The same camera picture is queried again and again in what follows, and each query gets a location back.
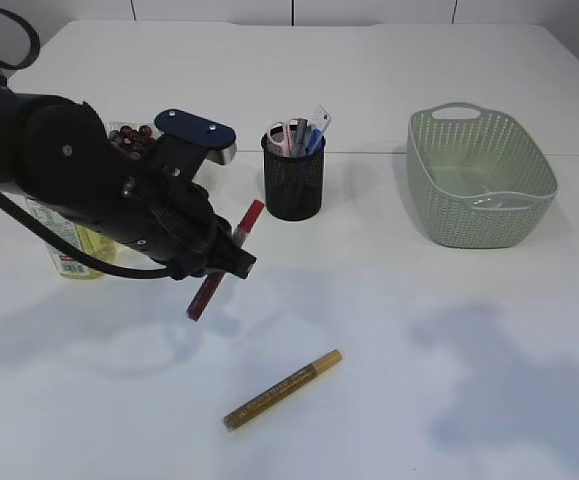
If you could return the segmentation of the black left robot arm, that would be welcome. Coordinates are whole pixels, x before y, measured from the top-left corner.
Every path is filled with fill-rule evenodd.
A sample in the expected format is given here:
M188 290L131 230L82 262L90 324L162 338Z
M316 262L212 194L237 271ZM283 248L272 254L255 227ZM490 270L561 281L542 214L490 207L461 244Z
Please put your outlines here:
M0 86L0 209L64 254L128 279L246 278L255 258L233 239L194 178L229 162L232 128L178 109L156 116L159 138L139 158L115 146L86 103ZM69 244L12 201L20 194L139 252L153 270L119 267Z

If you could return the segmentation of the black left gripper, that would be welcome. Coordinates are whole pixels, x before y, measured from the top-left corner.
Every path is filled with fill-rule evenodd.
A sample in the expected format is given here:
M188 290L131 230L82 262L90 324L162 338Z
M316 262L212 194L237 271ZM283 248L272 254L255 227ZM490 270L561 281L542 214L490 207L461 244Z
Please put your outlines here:
M231 230L215 213L204 187L153 166L127 164L118 167L118 190L127 210L118 219L142 229L126 245L163 266L119 268L119 277L182 280L208 274L210 259L219 244L231 237Z

